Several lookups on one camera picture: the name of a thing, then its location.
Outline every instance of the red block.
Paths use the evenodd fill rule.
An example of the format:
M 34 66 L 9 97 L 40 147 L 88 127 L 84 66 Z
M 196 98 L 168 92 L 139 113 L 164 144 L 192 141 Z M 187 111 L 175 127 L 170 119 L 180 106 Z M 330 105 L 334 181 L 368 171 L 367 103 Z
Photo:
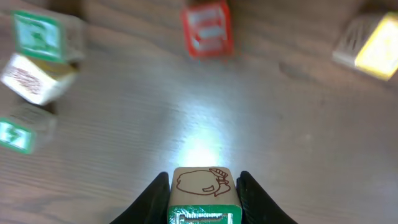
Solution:
M 185 40 L 193 58 L 233 53 L 231 14 L 225 0 L 182 12 Z

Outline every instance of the green border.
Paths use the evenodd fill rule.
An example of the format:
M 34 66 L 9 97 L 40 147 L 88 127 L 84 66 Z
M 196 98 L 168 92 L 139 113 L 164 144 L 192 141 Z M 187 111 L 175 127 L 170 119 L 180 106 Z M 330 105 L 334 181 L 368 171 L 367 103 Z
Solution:
M 17 26 L 16 26 L 16 16 L 21 16 L 21 17 L 28 17 L 31 19 L 35 19 L 35 20 L 40 20 L 40 21 L 44 21 L 44 22 L 48 22 L 49 24 L 52 24 L 56 27 L 58 27 L 58 38 L 59 38 L 59 43 L 60 43 L 60 53 L 59 56 L 49 56 L 49 55 L 44 55 L 44 54 L 40 54 L 40 53 L 36 53 L 33 52 L 31 50 L 27 50 L 21 47 L 21 43 L 19 42 L 19 32 L 17 30 Z M 60 23 L 55 20 L 52 19 L 51 17 L 45 17 L 45 16 L 39 16 L 36 14 L 32 14 L 29 12 L 25 12 L 25 11 L 21 11 L 21 10 L 15 10 L 12 12 L 12 19 L 14 21 L 14 36 L 16 38 L 16 49 L 18 52 L 30 56 L 30 57 L 34 57 L 34 58 L 38 58 L 38 59 L 42 59 L 42 60 L 47 60 L 49 62 L 55 62 L 55 63 L 66 63 L 66 61 L 63 59 L 65 56 L 65 43 L 64 43 L 64 36 L 65 36 L 65 31 L 63 29 L 61 29 L 60 27 Z
M 177 224 L 174 220 L 175 213 L 232 213 L 234 224 L 242 222 L 242 208 L 238 205 L 177 205 L 170 206 L 167 211 L 167 223 Z
M 29 141 L 29 143 L 28 143 L 28 145 L 26 147 L 26 150 L 22 150 L 22 149 L 20 149 L 18 147 L 12 146 L 12 145 L 10 145 L 8 143 L 5 143 L 5 142 L 2 142 L 2 141 L 0 141 L 0 145 L 2 145 L 4 147 L 7 147 L 9 149 L 12 149 L 14 151 L 20 152 L 22 154 L 31 154 L 32 151 L 33 151 L 32 146 L 34 144 L 34 139 L 36 137 L 36 133 L 34 133 L 32 130 L 29 130 L 29 129 L 25 128 L 25 127 L 22 127 L 21 125 L 16 124 L 15 122 L 10 121 L 7 118 L 0 118 L 0 123 L 2 123 L 2 122 L 9 123 L 9 124 L 13 125 L 14 127 L 18 128 L 18 129 L 22 129 L 22 130 L 30 133 L 30 141 Z

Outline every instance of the wooden block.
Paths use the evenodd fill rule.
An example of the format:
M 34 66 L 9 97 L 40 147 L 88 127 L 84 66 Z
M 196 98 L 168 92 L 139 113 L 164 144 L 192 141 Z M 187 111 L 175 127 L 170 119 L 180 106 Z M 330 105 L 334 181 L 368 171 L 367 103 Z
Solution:
M 181 167 L 174 171 L 168 224 L 240 224 L 242 208 L 225 167 Z
M 0 144 L 23 154 L 31 154 L 51 140 L 56 123 L 55 115 L 24 103 L 8 116 L 0 118 Z
M 231 14 L 225 0 L 191 1 L 182 12 L 187 49 L 193 58 L 231 55 Z
M 333 58 L 381 80 L 398 69 L 398 14 L 356 18 L 342 36 Z
M 46 105 L 64 94 L 75 78 L 75 69 L 67 64 L 14 54 L 1 81 L 27 101 Z
M 17 51 L 57 63 L 84 59 L 84 22 L 47 10 L 14 11 Z

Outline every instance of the wood grain surface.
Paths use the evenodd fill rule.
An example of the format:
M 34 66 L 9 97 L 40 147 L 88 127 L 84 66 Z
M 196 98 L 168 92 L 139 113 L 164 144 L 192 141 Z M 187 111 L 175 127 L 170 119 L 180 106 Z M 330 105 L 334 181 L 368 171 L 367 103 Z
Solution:
M 362 0 L 231 0 L 236 55 L 190 59 L 181 0 L 1 0 L 88 23 L 55 139 L 0 148 L 0 223 L 109 223 L 161 171 L 248 170 L 299 223 L 398 223 L 398 89 L 331 61 Z M 396 7 L 394 1 L 384 1 Z M 0 112 L 18 97 L 0 86 Z

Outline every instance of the cartoon drawing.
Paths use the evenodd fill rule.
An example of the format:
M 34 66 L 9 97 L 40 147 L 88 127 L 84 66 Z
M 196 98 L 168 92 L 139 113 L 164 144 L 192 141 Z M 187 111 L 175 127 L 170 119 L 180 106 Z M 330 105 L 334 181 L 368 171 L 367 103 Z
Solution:
M 217 168 L 186 172 L 178 177 L 176 188 L 188 194 L 217 197 L 231 190 L 227 176 L 227 173 Z

